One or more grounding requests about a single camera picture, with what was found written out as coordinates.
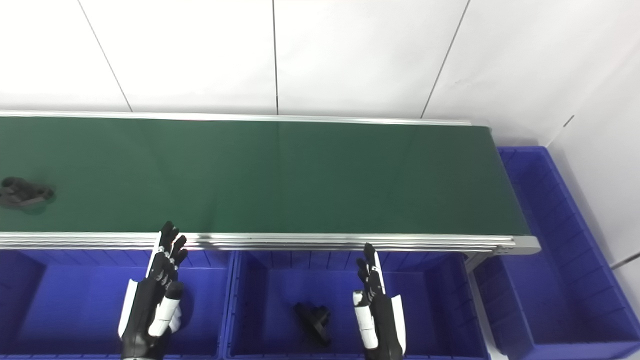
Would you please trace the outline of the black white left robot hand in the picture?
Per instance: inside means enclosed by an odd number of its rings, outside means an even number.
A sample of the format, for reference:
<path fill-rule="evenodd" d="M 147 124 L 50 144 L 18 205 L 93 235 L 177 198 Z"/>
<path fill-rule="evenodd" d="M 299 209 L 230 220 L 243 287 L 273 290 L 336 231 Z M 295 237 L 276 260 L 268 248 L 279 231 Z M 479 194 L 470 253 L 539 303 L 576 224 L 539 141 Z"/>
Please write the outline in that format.
<path fill-rule="evenodd" d="M 186 237 L 167 221 L 157 233 L 144 278 L 126 285 L 118 323 L 122 360 L 162 360 L 181 327 L 185 285 L 179 267 L 188 256 Z"/>

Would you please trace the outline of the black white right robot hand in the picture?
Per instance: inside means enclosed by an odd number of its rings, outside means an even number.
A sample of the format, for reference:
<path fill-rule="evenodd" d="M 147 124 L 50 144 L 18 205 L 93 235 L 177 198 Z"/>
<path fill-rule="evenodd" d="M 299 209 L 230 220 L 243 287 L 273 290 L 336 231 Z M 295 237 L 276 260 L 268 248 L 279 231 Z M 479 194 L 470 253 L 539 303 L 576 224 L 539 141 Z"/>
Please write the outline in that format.
<path fill-rule="evenodd" d="M 363 288 L 352 293 L 353 308 L 366 360 L 402 360 L 407 334 L 402 296 L 388 296 L 380 257 L 370 243 L 358 258 Z"/>

